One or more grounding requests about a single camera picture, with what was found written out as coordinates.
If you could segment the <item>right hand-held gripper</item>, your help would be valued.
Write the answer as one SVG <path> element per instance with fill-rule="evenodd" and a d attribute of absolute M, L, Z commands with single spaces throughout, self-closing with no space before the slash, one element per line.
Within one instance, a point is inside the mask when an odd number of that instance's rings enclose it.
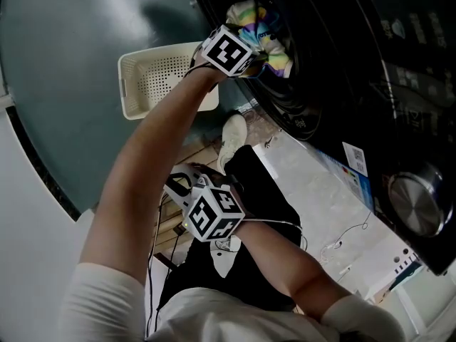
<path fill-rule="evenodd" d="M 229 185 L 217 186 L 192 165 L 175 165 L 164 191 L 181 208 L 182 226 L 201 242 L 230 238 L 245 217 Z"/>

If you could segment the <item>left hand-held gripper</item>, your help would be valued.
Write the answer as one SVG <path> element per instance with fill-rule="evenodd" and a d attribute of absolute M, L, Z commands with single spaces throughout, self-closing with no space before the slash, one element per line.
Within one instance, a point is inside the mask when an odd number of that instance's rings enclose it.
<path fill-rule="evenodd" d="M 229 78 L 257 78 L 265 70 L 266 54 L 253 31 L 223 24 L 195 49 L 195 67 L 210 67 Z"/>

